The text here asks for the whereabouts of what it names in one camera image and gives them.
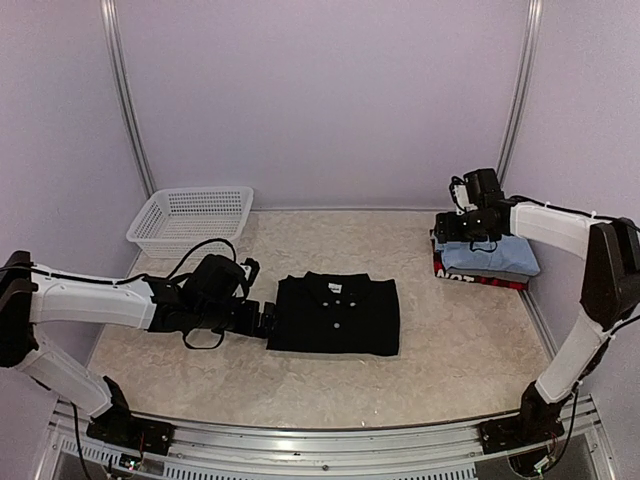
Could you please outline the red black plaid shirt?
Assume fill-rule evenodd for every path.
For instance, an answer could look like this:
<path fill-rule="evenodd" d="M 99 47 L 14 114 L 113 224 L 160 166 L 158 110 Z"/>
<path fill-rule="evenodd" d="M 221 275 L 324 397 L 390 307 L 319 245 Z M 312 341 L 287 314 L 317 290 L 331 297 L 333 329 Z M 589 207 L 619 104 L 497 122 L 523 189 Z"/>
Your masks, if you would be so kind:
<path fill-rule="evenodd" d="M 446 270 L 452 269 L 454 267 L 450 267 L 447 268 L 444 266 L 443 260 L 441 258 L 441 254 L 439 252 L 435 252 L 433 254 L 433 270 L 436 266 L 441 266 L 444 267 Z M 507 288 L 507 289 L 511 289 L 511 290 L 516 290 L 516 291 L 527 291 L 529 288 L 529 283 L 528 284 L 517 284 L 517 283 L 512 283 L 512 282 L 499 282 L 499 281 L 492 281 L 491 283 L 487 282 L 487 283 L 468 283 L 468 282 L 463 282 L 463 281 L 457 281 L 457 280 L 449 280 L 449 281 L 454 281 L 454 282 L 458 282 L 458 283 L 465 283 L 465 284 L 474 284 L 474 285 L 485 285 L 485 286 L 492 286 L 492 287 L 499 287 L 499 288 Z"/>

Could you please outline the black long sleeve shirt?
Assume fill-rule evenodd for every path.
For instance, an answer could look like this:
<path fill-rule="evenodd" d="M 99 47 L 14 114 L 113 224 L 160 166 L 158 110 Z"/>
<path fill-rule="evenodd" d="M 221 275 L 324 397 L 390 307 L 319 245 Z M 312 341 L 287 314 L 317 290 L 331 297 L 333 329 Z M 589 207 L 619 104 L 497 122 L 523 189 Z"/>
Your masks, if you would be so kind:
<path fill-rule="evenodd" d="M 368 274 L 308 272 L 278 282 L 267 348 L 304 354 L 370 354 L 400 350 L 396 282 Z"/>

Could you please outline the light blue shirt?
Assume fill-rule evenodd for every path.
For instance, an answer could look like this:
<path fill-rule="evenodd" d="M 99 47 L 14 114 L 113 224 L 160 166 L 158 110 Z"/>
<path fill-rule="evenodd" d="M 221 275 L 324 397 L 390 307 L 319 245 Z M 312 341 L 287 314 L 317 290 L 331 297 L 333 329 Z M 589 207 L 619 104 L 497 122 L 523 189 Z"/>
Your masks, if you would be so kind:
<path fill-rule="evenodd" d="M 503 236 L 497 242 L 439 242 L 433 238 L 434 250 L 445 268 L 507 272 L 529 277 L 540 273 L 538 261 L 524 238 Z"/>

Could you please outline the white perforated plastic basket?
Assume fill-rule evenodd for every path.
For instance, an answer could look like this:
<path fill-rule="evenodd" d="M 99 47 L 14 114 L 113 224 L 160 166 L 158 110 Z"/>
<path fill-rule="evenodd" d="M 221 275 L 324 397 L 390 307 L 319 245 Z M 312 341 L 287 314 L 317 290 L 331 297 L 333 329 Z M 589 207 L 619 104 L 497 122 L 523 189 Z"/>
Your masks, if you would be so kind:
<path fill-rule="evenodd" d="M 126 239 L 154 259 L 179 259 L 212 238 L 236 246 L 253 199 L 253 189 L 246 186 L 159 190 L 137 213 Z"/>

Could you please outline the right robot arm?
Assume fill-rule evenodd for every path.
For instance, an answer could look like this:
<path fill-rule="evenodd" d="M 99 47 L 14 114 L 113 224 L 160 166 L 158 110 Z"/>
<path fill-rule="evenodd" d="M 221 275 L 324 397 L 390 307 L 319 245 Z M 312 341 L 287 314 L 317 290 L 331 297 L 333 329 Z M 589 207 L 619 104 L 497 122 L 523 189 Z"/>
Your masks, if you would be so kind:
<path fill-rule="evenodd" d="M 628 218 L 586 212 L 504 193 L 491 168 L 450 179 L 453 208 L 432 233 L 445 268 L 521 275 L 563 259 L 574 272 L 574 321 L 549 366 L 533 384 L 536 399 L 555 404 L 593 369 L 617 333 L 639 320 L 639 228 Z"/>

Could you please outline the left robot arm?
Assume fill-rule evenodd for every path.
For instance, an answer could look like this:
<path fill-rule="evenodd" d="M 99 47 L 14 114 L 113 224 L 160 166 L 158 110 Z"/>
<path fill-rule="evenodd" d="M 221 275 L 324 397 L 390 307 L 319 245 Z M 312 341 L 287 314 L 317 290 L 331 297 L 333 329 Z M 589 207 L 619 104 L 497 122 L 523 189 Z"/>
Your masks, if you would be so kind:
<path fill-rule="evenodd" d="M 84 277 L 32 262 L 14 252 L 1 268 L 1 366 L 16 369 L 82 409 L 121 445 L 140 424 L 118 384 L 99 377 L 51 341 L 39 326 L 53 322 L 116 325 L 149 333 L 196 330 L 265 339 L 274 304 L 249 297 L 259 263 L 207 254 L 190 272 L 148 273 L 116 279 Z"/>

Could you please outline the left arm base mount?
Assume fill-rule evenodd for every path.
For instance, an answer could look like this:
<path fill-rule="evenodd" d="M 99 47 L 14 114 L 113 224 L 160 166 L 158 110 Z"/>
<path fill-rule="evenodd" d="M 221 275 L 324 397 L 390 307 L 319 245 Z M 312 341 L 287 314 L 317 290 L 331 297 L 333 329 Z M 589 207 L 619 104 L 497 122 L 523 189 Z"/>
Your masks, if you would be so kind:
<path fill-rule="evenodd" d="M 103 380 L 110 393 L 109 408 L 104 413 L 91 417 L 87 436 L 107 444 L 136 450 L 140 454 L 167 456 L 175 426 L 133 415 L 119 385 L 107 376 Z"/>

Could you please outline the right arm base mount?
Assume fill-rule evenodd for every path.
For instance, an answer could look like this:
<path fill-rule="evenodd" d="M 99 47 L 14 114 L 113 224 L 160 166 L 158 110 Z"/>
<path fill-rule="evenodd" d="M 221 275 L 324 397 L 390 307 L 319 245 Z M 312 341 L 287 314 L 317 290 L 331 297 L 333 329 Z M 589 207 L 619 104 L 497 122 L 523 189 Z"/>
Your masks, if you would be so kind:
<path fill-rule="evenodd" d="M 478 425 L 483 453 L 493 454 L 551 440 L 564 434 L 560 419 L 568 398 L 547 403 L 532 382 L 523 392 L 517 414 Z"/>

